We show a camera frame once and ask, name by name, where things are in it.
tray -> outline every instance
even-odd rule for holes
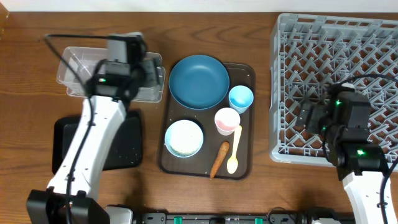
[[[52,172],[55,174],[78,127],[80,116],[61,118],[54,124]],[[142,161],[141,120],[138,111],[129,111],[120,125],[109,150],[103,170],[138,166]]]
[[[398,21],[281,14],[271,34],[269,155],[273,161],[332,166],[318,135],[295,127],[300,102],[326,104],[325,84],[363,74],[398,75]],[[388,162],[398,156],[398,87],[381,78],[353,82],[371,103],[369,141]]]
[[[248,86],[254,93],[256,74],[254,70],[243,64],[224,63],[228,70],[230,86]],[[239,161],[238,169],[234,174],[229,174],[226,170],[226,163],[232,153],[233,134],[222,136],[218,133],[214,116],[216,112],[224,107],[229,107],[228,95],[218,105],[207,110],[191,110],[180,105],[169,93],[166,102],[164,124],[160,136],[160,146],[158,151],[158,165],[160,169],[169,174],[192,175],[196,177],[209,177],[211,167],[217,157],[221,143],[228,141],[230,149],[217,172],[215,178],[241,180],[247,177],[251,170],[252,161],[252,142],[253,142],[253,121],[254,103],[241,114],[241,126],[243,128],[241,139],[236,153]],[[178,158],[173,156],[164,145],[164,135],[167,128],[174,122],[181,119],[189,119],[196,122],[203,131],[204,142],[198,153],[188,158]]]

green led indicator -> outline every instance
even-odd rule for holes
[[[356,152],[357,152],[358,155],[360,155],[360,156],[365,155],[365,152],[364,152],[362,149],[358,149]]]

wood grain surface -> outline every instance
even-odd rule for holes
[[[398,20],[398,14],[333,14]],[[56,82],[58,60],[43,42],[46,33],[145,34],[149,49],[163,57],[169,74],[180,59],[212,55],[246,63],[256,71],[252,172],[242,181],[209,180],[162,173],[156,164],[165,98],[133,103],[142,111],[144,159],[133,169],[103,172],[99,204],[122,203],[141,212],[266,213],[272,207],[311,206],[352,212],[336,170],[281,164],[268,154],[270,104],[269,36],[278,13],[11,13],[0,42],[0,223],[29,223],[25,203],[32,189],[52,178],[53,126],[81,112],[81,98],[67,96]],[[105,47],[100,40],[55,40],[67,46]],[[398,175],[392,194],[398,202]]]
[[[8,10],[0,2],[0,39],[4,25],[6,24],[6,19],[8,17],[8,14],[9,14]]]

round blue plate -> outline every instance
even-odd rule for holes
[[[229,76],[224,65],[206,55],[189,56],[177,63],[169,78],[172,96],[181,105],[203,110],[226,96]]]

plate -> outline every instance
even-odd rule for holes
[[[176,121],[166,130],[164,143],[171,154],[181,158],[190,157],[200,150],[203,131],[193,121]]]
[[[169,88],[181,105],[203,110],[223,100],[229,89],[229,76],[224,65],[217,59],[193,55],[174,66]]]

